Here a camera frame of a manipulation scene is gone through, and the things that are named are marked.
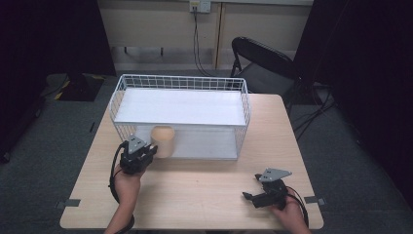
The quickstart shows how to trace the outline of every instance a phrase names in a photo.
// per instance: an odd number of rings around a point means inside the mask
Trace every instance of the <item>gray carpet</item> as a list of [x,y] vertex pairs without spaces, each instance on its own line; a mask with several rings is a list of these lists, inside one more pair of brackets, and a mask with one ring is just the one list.
[[[196,70],[127,73],[202,76]],[[229,71],[210,73],[229,76]],[[50,77],[49,89],[60,82],[61,76]],[[94,102],[48,96],[40,117],[11,151],[11,162],[0,165],[0,233],[101,233],[62,229],[63,210],[56,203],[70,196],[116,83],[108,78]],[[293,126],[316,109],[294,106]],[[320,115],[298,144],[316,195],[326,201],[320,207],[324,227],[314,233],[413,233],[412,211],[380,165],[359,147],[355,130],[337,107]]]

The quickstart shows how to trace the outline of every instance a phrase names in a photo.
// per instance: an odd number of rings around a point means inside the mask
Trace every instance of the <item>white wire basket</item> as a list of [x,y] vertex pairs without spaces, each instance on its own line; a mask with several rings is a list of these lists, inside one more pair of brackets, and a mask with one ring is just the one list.
[[109,103],[121,140],[175,131],[172,158],[238,159],[250,119],[242,78],[124,74]]

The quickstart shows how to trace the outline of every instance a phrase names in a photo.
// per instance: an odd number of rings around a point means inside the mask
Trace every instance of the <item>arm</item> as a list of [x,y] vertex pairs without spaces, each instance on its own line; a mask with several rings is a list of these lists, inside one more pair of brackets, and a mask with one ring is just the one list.
[[[289,188],[288,193],[294,195],[294,191]],[[292,234],[311,234],[304,221],[300,205],[293,198],[286,197],[286,206],[282,211],[276,206],[270,207],[270,210],[279,219],[282,226]]]
[[116,192],[119,207],[113,214],[104,233],[116,233],[126,227],[131,220],[140,190],[140,178],[144,172],[134,175],[124,174],[119,165],[115,168]]

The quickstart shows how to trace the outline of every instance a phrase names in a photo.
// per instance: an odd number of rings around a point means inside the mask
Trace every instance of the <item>chair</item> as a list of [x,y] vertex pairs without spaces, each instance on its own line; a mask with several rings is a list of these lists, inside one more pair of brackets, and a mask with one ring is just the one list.
[[[289,116],[301,83],[292,60],[283,53],[246,37],[235,38],[232,48],[235,61],[231,77],[244,78],[250,93],[280,95]],[[244,69],[240,57],[250,61]]]

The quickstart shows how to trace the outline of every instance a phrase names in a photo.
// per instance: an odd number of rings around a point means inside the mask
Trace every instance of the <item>power cord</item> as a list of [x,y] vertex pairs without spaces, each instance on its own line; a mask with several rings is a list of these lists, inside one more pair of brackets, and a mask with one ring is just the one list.
[[[306,132],[306,130],[310,127],[310,125],[313,123],[313,121],[314,121],[318,116],[320,116],[320,115],[323,114],[325,111],[327,111],[328,109],[330,109],[331,107],[333,107],[333,106],[335,105],[335,101],[333,101],[332,103],[330,103],[329,105],[326,106],[326,104],[327,104],[328,99],[330,98],[330,96],[331,96],[331,90],[328,91],[328,95],[327,95],[327,97],[325,98],[325,101],[322,103],[321,107],[320,107],[318,110],[316,110],[315,112],[313,112],[313,113],[311,113],[311,114],[308,114],[309,117],[307,118],[307,120],[305,120],[303,123],[301,123],[298,127],[296,127],[296,128],[293,130],[294,133],[295,133],[296,131],[298,131],[298,130],[301,129],[304,125],[307,124],[306,127],[304,128],[304,130],[303,130],[303,131],[300,133],[300,135],[296,138],[297,141],[301,138],[301,136]],[[304,116],[306,116],[306,115],[303,115],[303,116],[297,118],[297,119],[294,120],[294,121],[297,121],[297,120],[303,118]]]
[[300,200],[298,200],[295,196],[293,196],[293,195],[291,195],[291,194],[287,194],[288,197],[294,199],[294,200],[300,205],[301,211],[303,212],[304,222],[306,223],[307,227],[309,227],[309,225],[310,225],[309,214],[308,214],[308,212],[307,212],[306,207],[304,206],[303,199],[301,199],[300,194],[298,194],[298,192],[295,191],[295,189],[293,189],[293,188],[290,187],[290,186],[286,186],[286,187],[287,187],[287,188],[290,188],[292,191],[294,191],[294,193],[297,194],[298,198],[300,199]]
[[194,32],[194,59],[195,59],[195,65],[197,66],[198,70],[204,75],[208,77],[215,77],[214,75],[211,75],[207,71],[204,70],[202,64],[201,64],[201,59],[200,59],[200,44],[198,40],[198,8],[197,7],[192,7],[193,13],[194,13],[194,20],[195,20],[195,32]]

